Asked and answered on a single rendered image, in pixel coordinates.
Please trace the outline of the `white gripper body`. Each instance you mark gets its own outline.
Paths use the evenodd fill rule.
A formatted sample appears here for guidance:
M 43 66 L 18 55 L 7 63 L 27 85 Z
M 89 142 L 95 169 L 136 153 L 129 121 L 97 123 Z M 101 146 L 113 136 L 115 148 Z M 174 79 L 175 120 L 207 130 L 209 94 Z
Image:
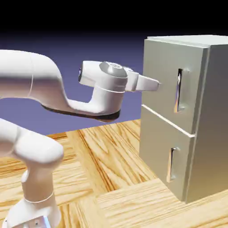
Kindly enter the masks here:
M 136 85 L 136 91 L 157 91 L 159 85 L 160 82 L 158 80 L 139 74 Z

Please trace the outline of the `large grey cabinet door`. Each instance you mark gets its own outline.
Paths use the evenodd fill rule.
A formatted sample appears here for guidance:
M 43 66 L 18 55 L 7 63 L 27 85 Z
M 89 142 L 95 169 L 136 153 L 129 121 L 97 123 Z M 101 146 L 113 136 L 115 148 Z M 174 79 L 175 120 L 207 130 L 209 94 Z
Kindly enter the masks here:
M 195 133 L 199 92 L 209 46 L 147 39 L 144 42 L 144 76 L 160 82 L 157 92 L 144 92 L 142 103 L 189 134 Z M 188 68 L 185 109 L 175 113 L 179 68 Z

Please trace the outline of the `small grey cabinet door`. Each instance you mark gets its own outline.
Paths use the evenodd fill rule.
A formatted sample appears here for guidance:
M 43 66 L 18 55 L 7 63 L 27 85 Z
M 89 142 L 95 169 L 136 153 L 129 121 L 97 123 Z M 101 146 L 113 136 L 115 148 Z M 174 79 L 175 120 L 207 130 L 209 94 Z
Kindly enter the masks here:
M 142 105 L 139 156 L 152 172 L 181 201 L 185 201 L 188 179 L 188 158 L 192 152 L 195 135 L 180 129 Z M 176 178 L 168 183 L 167 165 L 169 151 L 178 147 Z

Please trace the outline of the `grey painted cabinet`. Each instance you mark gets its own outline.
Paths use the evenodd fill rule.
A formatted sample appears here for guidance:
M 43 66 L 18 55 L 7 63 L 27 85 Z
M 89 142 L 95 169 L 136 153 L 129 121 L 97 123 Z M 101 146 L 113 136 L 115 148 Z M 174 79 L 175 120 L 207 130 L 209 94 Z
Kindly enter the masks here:
M 188 158 L 184 202 L 193 202 L 228 189 L 228 36 L 147 39 L 209 46 L 199 92 L 195 139 Z

